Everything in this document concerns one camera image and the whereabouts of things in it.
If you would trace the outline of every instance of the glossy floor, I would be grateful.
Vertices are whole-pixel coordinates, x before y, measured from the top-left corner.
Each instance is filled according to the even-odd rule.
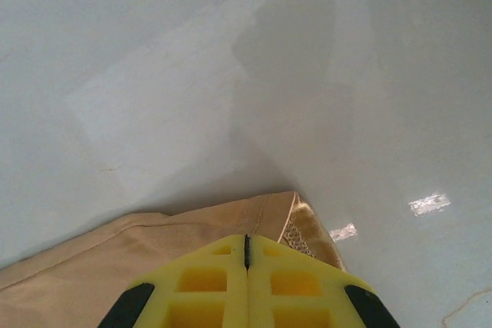
[[[0,6],[2,265],[297,189],[402,326],[489,327],[490,0]]]

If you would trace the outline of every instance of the tan cloth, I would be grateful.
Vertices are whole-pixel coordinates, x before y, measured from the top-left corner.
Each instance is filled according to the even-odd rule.
[[[295,192],[172,217],[121,217],[0,271],[0,327],[96,327],[138,275],[231,234],[260,234],[344,269]]]

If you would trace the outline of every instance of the yellow plastic object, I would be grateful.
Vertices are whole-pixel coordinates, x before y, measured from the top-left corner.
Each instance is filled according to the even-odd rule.
[[[150,297],[128,294],[142,286]],[[363,280],[260,236],[226,237],[128,289],[126,303],[124,294],[100,328],[398,327]],[[140,307],[125,310],[136,300]],[[373,321],[378,309],[386,315]]]

